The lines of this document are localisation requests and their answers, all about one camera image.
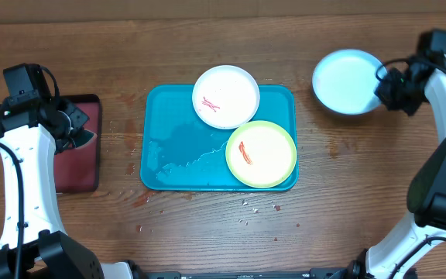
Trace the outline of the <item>green and orange sponge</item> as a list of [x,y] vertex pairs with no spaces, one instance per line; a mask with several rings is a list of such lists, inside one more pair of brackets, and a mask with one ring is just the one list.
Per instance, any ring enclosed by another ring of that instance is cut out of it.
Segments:
[[73,139],[74,147],[80,149],[86,147],[97,138],[97,134],[88,130],[82,129]]

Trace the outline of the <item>light blue plate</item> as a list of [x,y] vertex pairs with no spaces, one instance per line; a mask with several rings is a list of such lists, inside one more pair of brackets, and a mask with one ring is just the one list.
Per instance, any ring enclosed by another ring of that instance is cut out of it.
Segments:
[[337,50],[315,67],[312,87],[326,108],[342,115],[361,115],[376,109],[379,79],[387,74],[380,60],[362,50]]

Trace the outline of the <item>white plate with red streaks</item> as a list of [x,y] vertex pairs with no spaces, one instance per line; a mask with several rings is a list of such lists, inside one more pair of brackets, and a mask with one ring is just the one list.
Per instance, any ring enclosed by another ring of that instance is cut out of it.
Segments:
[[195,82],[192,103],[197,116],[216,129],[236,129],[249,122],[260,103],[259,86],[247,71],[220,65]]

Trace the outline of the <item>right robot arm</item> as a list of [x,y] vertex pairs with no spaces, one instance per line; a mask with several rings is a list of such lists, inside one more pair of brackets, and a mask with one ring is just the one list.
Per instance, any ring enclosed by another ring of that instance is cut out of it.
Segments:
[[421,33],[404,63],[405,71],[392,67],[380,78],[375,94],[388,110],[407,115],[429,103],[439,145],[410,183],[404,217],[334,278],[414,278],[412,266],[446,243],[446,30]]

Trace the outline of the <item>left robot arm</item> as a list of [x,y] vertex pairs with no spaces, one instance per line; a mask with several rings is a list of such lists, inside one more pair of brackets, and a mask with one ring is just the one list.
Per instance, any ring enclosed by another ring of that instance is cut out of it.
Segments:
[[0,278],[103,278],[98,258],[65,232],[57,206],[54,157],[93,138],[88,116],[50,89],[50,70],[19,64],[3,71],[0,104],[5,222]]

